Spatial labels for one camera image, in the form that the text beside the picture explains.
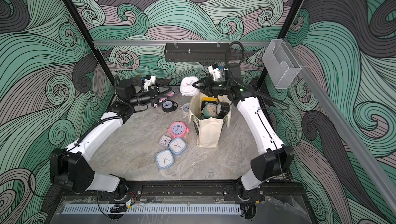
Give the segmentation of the white square alarm clock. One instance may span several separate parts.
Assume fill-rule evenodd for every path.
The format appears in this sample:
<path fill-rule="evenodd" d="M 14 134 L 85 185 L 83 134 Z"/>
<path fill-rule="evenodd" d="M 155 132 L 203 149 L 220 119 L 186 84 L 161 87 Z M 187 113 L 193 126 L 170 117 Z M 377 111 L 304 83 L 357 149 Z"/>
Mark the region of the white square alarm clock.
<path fill-rule="evenodd" d="M 185 77 L 182 79 L 180 84 L 180 93 L 183 96 L 196 96 L 199 94 L 199 90 L 193 86 L 193 83 L 198 82 L 197 77 Z"/>

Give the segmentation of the yellow rectangular alarm clock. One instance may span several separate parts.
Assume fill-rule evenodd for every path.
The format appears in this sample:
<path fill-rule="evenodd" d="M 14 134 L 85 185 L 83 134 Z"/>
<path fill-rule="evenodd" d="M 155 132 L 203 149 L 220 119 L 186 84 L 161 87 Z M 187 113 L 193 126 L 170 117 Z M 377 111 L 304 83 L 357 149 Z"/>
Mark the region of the yellow rectangular alarm clock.
<path fill-rule="evenodd" d="M 204 97 L 201 100 L 201 108 L 204 108 L 208 104 L 217 104 L 217 99 L 216 98 L 211 98 L 211 97 Z"/>

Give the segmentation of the green round alarm clock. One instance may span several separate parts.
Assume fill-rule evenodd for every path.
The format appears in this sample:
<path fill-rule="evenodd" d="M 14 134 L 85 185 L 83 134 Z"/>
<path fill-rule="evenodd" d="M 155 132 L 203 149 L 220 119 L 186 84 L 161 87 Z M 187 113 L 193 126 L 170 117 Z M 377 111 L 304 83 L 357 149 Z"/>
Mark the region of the green round alarm clock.
<path fill-rule="evenodd" d="M 214 103 L 208 103 L 203 108 L 203 115 L 205 118 L 218 118 L 218 114 L 216 113 L 217 105 Z"/>

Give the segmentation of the black twin-bell alarm clock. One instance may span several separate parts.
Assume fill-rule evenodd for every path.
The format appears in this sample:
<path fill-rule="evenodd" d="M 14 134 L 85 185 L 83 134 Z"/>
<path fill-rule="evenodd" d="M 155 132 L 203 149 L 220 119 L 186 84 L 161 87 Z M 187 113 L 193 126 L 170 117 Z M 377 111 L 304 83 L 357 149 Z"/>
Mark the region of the black twin-bell alarm clock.
<path fill-rule="evenodd" d="M 230 111 L 230 104 L 227 102 L 218 102 L 216 105 L 216 115 L 223 118 Z"/>

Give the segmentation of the pink twin-bell alarm clock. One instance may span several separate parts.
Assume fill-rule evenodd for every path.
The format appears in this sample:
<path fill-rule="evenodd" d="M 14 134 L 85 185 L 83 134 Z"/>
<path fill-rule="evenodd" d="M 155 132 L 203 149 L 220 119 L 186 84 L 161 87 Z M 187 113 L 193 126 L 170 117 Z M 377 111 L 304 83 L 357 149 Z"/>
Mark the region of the pink twin-bell alarm clock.
<path fill-rule="evenodd" d="M 177 121 L 170 126 L 168 132 L 172 139 L 184 138 L 190 132 L 190 128 L 185 122 Z"/>

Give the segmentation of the cream floral canvas bag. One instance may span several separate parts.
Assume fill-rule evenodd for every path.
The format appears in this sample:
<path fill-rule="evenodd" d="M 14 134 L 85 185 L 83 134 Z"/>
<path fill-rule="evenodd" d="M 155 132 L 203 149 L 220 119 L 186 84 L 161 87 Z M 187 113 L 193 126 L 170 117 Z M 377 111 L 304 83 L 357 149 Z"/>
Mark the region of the cream floral canvas bag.
<path fill-rule="evenodd" d="M 220 118 L 204 118 L 200 119 L 203 115 L 201 111 L 202 100 L 207 97 L 206 95 L 199 93 L 198 95 L 192 97 L 189 102 L 189 122 L 191 122 L 191 129 L 196 131 L 198 136 L 197 146 L 201 148 L 218 148 L 219 139 L 224 126 L 228 127 L 231 122 L 231 109 L 225 115 L 225 117 Z"/>

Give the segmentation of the small pink square clock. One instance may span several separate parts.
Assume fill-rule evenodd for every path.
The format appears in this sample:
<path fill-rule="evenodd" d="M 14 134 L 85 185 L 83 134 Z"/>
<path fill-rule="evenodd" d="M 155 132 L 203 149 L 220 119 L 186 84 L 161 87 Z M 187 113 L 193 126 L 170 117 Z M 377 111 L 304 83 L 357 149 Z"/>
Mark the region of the small pink square clock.
<path fill-rule="evenodd" d="M 171 137 L 166 136 L 166 135 L 162 135 L 158 143 L 161 146 L 168 147 L 171 140 L 172 140 Z"/>

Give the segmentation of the light blue square clock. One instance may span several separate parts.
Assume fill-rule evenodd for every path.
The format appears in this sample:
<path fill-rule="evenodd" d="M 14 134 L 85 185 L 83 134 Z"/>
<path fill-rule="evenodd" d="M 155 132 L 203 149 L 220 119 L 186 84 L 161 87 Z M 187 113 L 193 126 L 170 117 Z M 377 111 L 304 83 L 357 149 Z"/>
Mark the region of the light blue square clock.
<path fill-rule="evenodd" d="M 175 156 L 180 156 L 186 151 L 187 144 L 182 138 L 177 137 L 170 141 L 168 148 Z"/>

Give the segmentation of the blue square alarm clock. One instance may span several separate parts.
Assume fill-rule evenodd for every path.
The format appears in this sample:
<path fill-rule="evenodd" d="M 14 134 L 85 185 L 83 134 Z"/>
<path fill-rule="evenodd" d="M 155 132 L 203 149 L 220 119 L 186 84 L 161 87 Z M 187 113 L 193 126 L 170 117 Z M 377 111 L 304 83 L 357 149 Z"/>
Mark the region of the blue square alarm clock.
<path fill-rule="evenodd" d="M 159 169 L 167 169 L 174 164 L 173 153 L 168 149 L 159 152 L 155 160 Z"/>

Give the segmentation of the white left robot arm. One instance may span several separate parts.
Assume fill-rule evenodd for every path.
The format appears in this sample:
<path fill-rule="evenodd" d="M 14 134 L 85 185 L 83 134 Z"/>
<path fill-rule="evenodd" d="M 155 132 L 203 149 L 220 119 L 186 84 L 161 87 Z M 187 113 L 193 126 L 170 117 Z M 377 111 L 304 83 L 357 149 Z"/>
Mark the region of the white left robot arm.
<path fill-rule="evenodd" d="M 116 100 L 79 139 L 64 149 L 54 149 L 49 156 L 50 181 L 67 191 L 107 192 L 115 199 L 127 195 L 126 180 L 92 169 L 89 162 L 99 147 L 114 131 L 123 126 L 137 112 L 137 106 L 159 106 L 169 99 L 172 88 L 143 80 L 137 91 L 132 79 L 114 78 Z"/>

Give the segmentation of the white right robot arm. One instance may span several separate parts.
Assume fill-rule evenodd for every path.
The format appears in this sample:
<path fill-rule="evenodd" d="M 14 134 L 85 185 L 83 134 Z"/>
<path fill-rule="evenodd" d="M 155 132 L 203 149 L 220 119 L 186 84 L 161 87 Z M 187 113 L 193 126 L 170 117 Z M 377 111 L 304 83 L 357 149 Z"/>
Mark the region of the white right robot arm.
<path fill-rule="evenodd" d="M 250 128 L 259 155 L 251 160 L 250 170 L 239 180 L 242 190 L 248 192 L 283 174 L 293 160 L 294 150 L 276 134 L 259 103 L 259 97 L 272 98 L 244 84 L 236 77 L 238 72 L 237 65 L 222 70 L 209 67 L 210 76 L 192 82 L 191 86 L 207 97 L 216 98 L 215 117 L 225 118 L 234 106 Z"/>

